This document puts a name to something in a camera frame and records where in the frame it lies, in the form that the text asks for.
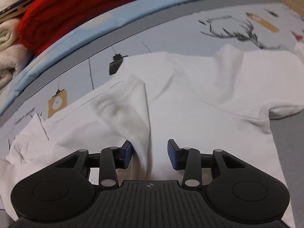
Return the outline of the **red knitted blanket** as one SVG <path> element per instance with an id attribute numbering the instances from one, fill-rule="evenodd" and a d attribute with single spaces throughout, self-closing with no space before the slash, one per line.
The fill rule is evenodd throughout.
<path id="1" fill-rule="evenodd" d="M 135 0 L 36 0 L 19 24 L 19 40 L 36 56 L 81 24 Z"/>

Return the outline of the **printed grey bed sheet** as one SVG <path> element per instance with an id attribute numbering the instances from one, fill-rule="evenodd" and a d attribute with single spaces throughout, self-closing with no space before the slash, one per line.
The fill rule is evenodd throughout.
<path id="1" fill-rule="evenodd" d="M 58 90 L 71 104 L 110 80 L 114 57 L 160 51 L 210 56 L 231 44 L 243 51 L 303 40 L 303 16 L 276 0 L 201 0 L 177 5 L 136 20 L 69 54 L 31 83 L 1 116 L 1 152 L 33 114 L 48 118 Z"/>

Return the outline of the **light blue cloud quilt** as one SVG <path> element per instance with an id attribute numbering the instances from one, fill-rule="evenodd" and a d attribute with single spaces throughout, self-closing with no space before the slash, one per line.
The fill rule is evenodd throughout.
<path id="1" fill-rule="evenodd" d="M 101 14 L 63 36 L 15 77 L 1 93 L 3 113 L 45 70 L 77 49 L 137 19 L 174 5 L 196 0 L 137 0 Z"/>

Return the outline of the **white t-shirt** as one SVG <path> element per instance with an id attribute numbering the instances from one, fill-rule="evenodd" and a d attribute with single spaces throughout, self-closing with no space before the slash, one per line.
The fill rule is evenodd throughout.
<path id="1" fill-rule="evenodd" d="M 213 57 L 167 52 L 124 59 L 104 85 L 43 120 L 33 115 L 1 160 L 1 200 L 22 179 L 78 149 L 97 153 L 130 141 L 131 167 L 119 180 L 181 180 L 167 141 L 202 153 L 221 148 L 285 182 L 272 119 L 303 110 L 303 44 L 292 51 L 240 51 Z"/>

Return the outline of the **cream fleece blanket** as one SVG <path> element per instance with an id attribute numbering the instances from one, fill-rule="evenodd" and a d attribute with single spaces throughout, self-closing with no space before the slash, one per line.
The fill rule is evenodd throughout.
<path id="1" fill-rule="evenodd" d="M 20 19 L 9 19 L 1 23 L 1 93 L 32 59 L 29 51 L 19 40 Z"/>

